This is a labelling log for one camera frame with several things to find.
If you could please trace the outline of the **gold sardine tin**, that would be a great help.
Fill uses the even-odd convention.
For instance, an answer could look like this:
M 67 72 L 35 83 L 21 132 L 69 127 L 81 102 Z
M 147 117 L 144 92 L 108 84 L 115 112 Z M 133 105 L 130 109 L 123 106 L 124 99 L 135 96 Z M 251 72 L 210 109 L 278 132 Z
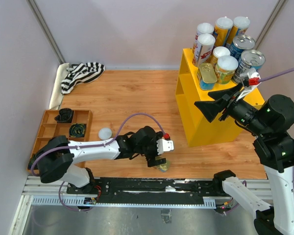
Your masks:
M 159 165 L 155 166 L 155 168 L 161 172 L 166 172 L 169 170 L 170 165 L 171 165 L 171 162 L 169 160 L 166 160 L 165 163 L 159 164 Z
M 217 77 L 212 64 L 200 64 L 197 71 L 197 78 L 199 80 L 199 86 L 203 91 L 212 90 L 217 82 Z

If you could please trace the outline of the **yellow wooden shelf cabinet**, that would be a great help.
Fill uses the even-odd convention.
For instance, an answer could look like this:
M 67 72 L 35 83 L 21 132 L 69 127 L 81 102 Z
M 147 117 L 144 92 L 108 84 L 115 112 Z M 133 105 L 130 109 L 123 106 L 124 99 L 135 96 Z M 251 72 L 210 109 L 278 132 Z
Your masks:
M 208 122 L 202 112 L 194 105 L 196 101 L 212 101 L 208 91 L 200 88 L 197 78 L 198 68 L 192 64 L 193 53 L 184 48 L 179 68 L 175 98 L 181 116 L 184 132 L 189 147 L 211 145 L 234 141 L 243 131 L 228 117 L 219 121 L 221 114 Z

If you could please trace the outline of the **yellow can white lid front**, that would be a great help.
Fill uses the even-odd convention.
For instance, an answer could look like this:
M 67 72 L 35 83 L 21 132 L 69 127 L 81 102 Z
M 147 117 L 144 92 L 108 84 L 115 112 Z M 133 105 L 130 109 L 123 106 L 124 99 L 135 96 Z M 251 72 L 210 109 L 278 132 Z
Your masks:
M 233 56 L 221 56 L 215 66 L 215 74 L 219 84 L 227 84 L 238 68 L 238 60 Z

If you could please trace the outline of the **small can white lid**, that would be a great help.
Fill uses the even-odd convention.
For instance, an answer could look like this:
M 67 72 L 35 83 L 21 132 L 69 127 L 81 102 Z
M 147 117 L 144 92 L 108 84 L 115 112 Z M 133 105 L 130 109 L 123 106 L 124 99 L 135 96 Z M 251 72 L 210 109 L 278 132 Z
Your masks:
M 226 47 L 215 47 L 211 53 L 211 56 L 207 60 L 208 63 L 210 63 L 213 68 L 215 68 L 218 59 L 222 56 L 228 56 L 230 55 L 230 50 L 227 49 Z

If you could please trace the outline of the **blue can silver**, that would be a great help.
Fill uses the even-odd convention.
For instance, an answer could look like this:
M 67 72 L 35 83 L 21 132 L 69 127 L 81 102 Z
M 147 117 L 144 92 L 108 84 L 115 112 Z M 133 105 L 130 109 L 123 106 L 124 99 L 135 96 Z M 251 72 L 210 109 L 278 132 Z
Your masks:
M 236 84 L 240 83 L 240 74 L 245 72 L 247 69 L 255 68 L 258 71 L 266 59 L 262 52 L 255 49 L 244 50 L 238 60 L 238 68 L 232 77 L 232 81 Z
M 255 40 L 248 35 L 237 35 L 233 38 L 229 47 L 230 55 L 237 60 L 240 58 L 244 50 L 253 49 Z

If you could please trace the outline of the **tall can white lid front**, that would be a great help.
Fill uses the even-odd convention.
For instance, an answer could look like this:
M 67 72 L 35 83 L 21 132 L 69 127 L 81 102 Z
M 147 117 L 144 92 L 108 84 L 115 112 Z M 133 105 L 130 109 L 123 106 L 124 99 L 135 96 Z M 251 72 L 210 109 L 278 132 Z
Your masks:
M 192 63 L 195 67 L 199 67 L 200 64 L 205 63 L 212 53 L 215 37 L 211 34 L 201 34 L 197 39 L 197 46 L 194 50 L 194 56 Z

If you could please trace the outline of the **tall can white lid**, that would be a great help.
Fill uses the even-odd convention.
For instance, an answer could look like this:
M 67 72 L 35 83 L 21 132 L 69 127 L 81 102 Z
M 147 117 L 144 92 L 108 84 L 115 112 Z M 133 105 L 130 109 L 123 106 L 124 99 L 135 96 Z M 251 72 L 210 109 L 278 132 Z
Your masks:
M 194 50 L 194 56 L 192 63 L 195 67 L 199 67 L 200 64 L 205 63 L 212 53 L 215 37 L 211 34 L 201 34 L 197 39 L 197 46 Z
M 228 17 L 221 17 L 216 20 L 213 32 L 215 47 L 222 47 L 225 45 L 232 27 L 233 21 Z

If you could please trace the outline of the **short green can white lid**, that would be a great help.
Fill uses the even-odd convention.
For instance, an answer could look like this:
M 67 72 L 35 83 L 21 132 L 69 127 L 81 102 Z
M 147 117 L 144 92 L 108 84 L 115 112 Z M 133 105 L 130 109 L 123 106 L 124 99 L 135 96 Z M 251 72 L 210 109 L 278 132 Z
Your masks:
M 99 130 L 98 137 L 101 140 L 108 140 L 108 139 L 112 138 L 112 130 L 110 128 L 104 127 Z

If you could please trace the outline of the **red label can white lid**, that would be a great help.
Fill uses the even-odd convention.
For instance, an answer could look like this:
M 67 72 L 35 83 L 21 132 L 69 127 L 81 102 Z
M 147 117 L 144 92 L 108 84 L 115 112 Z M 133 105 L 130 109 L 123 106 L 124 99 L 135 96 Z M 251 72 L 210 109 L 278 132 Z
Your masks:
M 200 23 L 197 28 L 196 28 L 196 35 L 195 35 L 195 40 L 193 43 L 193 48 L 192 52 L 194 52 L 195 48 L 197 47 L 197 40 L 199 35 L 201 34 L 213 34 L 214 32 L 214 27 L 210 23 Z

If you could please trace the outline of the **tall yellow blue can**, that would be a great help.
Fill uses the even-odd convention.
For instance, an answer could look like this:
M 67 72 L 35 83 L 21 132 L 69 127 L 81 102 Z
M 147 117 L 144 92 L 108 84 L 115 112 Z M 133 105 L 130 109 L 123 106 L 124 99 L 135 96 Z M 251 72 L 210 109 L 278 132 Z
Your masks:
M 233 26 L 227 37 L 225 47 L 230 48 L 233 38 L 238 35 L 243 35 L 247 31 L 250 25 L 250 20 L 248 17 L 237 16 L 233 20 Z

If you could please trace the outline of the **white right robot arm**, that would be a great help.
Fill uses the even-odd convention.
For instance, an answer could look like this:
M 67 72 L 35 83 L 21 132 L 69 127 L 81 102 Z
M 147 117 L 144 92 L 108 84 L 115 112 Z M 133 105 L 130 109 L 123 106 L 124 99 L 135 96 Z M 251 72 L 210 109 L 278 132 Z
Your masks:
M 209 122 L 230 117 L 255 136 L 254 150 L 268 177 L 273 204 L 263 202 L 230 170 L 214 175 L 212 190 L 231 196 L 249 212 L 258 234 L 294 235 L 294 139 L 288 134 L 294 124 L 294 102 L 275 94 L 256 109 L 243 100 L 244 91 L 237 85 L 209 92 L 210 100 L 195 106 Z

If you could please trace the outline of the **cream cloth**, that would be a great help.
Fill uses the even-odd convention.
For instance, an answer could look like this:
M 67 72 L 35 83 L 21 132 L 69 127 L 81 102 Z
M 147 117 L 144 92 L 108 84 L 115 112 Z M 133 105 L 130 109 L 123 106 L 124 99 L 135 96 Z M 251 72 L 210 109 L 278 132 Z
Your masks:
M 68 74 L 69 67 L 69 63 L 63 63 L 57 69 L 56 78 L 49 102 L 49 110 L 57 110 L 62 103 L 63 95 L 61 94 L 61 82 L 65 79 L 66 75 Z

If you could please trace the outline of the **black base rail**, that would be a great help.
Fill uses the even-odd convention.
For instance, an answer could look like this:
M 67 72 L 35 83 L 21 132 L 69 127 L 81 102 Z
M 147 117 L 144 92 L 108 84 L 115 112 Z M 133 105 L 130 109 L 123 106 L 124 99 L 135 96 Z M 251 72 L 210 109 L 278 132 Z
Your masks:
M 221 186 L 211 179 L 173 178 L 95 178 L 96 186 L 103 195 L 118 192 L 129 193 L 195 193 L 202 197 L 229 197 Z

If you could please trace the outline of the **aluminium frame post right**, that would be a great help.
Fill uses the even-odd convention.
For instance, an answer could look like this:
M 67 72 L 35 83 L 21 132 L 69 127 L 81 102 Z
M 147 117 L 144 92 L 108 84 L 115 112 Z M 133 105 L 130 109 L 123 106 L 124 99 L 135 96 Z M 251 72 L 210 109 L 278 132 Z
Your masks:
M 271 27 L 273 26 L 274 22 L 276 21 L 277 17 L 279 16 L 282 9 L 288 3 L 288 0 L 278 0 L 275 4 L 274 8 L 272 9 L 266 23 L 264 24 L 263 28 L 260 31 L 259 36 L 257 37 L 254 49 L 258 49 L 265 39 L 266 35 L 270 31 Z

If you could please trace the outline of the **aluminium frame post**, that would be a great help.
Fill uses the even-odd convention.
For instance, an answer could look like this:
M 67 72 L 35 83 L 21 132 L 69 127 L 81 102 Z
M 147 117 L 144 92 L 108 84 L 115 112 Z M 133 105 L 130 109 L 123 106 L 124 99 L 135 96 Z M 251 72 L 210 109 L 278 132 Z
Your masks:
M 288 0 L 278 0 L 275 4 L 274 8 L 272 9 L 266 23 L 264 24 L 263 28 L 260 31 L 259 36 L 257 37 L 254 49 L 258 49 L 265 39 L 266 35 L 270 31 L 271 27 L 273 26 L 274 22 L 276 21 L 277 17 L 279 16 L 282 9 L 288 3 Z
M 54 37 L 53 37 L 53 35 L 52 35 L 52 33 L 51 33 L 45 19 L 44 19 L 44 16 L 43 16 L 43 14 L 41 13 L 41 11 L 39 9 L 38 4 L 36 3 L 35 0 L 26 0 L 26 2 L 28 4 L 28 6 L 30 7 L 34 17 L 36 18 L 39 26 L 41 27 L 46 39 L 48 40 L 49 45 L 51 46 L 51 48 L 52 48 L 58 62 L 60 64 L 65 63 L 66 62 L 65 58 L 62 55 L 62 53 L 61 53 L 61 51 L 60 51 Z

